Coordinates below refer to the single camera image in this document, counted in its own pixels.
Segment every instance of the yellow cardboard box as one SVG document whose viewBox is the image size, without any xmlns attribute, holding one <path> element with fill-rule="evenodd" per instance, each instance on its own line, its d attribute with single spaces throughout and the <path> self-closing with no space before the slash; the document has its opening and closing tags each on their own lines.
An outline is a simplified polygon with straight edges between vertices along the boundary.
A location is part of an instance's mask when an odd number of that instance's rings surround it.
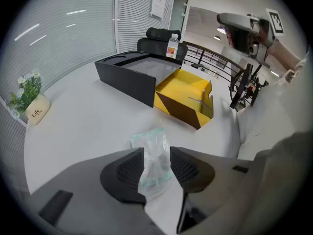
<svg viewBox="0 0 313 235">
<path fill-rule="evenodd" d="M 199 130 L 213 118 L 212 84 L 178 69 L 156 86 L 154 106 Z"/>
</svg>

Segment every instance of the water bottle label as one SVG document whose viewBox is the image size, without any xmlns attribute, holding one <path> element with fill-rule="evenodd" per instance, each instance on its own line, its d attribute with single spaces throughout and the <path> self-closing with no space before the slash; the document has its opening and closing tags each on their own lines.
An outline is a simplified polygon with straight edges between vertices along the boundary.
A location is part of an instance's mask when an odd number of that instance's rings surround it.
<svg viewBox="0 0 313 235">
<path fill-rule="evenodd" d="M 167 47 L 166 56 L 176 58 L 177 48 Z"/>
</svg>

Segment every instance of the paper sign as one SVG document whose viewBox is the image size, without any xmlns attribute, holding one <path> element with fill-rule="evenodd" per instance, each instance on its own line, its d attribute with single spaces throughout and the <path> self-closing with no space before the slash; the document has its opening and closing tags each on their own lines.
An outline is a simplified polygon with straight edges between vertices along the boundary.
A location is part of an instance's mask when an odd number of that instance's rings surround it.
<svg viewBox="0 0 313 235">
<path fill-rule="evenodd" d="M 282 21 L 279 17 L 278 11 L 277 10 L 271 10 L 271 9 L 266 9 L 268 12 L 268 16 L 270 18 L 270 23 L 272 25 L 272 28 L 274 30 L 274 35 L 275 36 L 283 36 L 284 35 L 284 28 Z"/>
<path fill-rule="evenodd" d="M 163 19 L 165 9 L 165 0 L 152 0 L 151 15 Z"/>
</svg>

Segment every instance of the plastic water bottle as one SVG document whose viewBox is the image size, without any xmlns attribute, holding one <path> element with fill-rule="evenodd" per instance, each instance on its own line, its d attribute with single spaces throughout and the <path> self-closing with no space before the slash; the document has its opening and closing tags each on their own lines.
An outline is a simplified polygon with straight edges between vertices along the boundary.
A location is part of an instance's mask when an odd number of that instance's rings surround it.
<svg viewBox="0 0 313 235">
<path fill-rule="evenodd" d="M 176 58 L 177 49 L 178 49 L 178 35 L 172 34 L 171 39 L 168 41 L 166 56 L 171 58 Z"/>
</svg>

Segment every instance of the person's arm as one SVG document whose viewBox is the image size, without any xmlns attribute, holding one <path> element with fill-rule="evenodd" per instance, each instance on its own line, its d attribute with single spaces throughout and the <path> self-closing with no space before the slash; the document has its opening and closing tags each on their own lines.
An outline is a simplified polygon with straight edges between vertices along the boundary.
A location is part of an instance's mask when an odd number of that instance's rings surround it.
<svg viewBox="0 0 313 235">
<path fill-rule="evenodd" d="M 268 54 L 275 57 L 287 71 L 295 71 L 297 64 L 301 61 L 299 57 L 293 54 L 278 39 L 275 39 L 273 45 L 268 48 Z"/>
</svg>

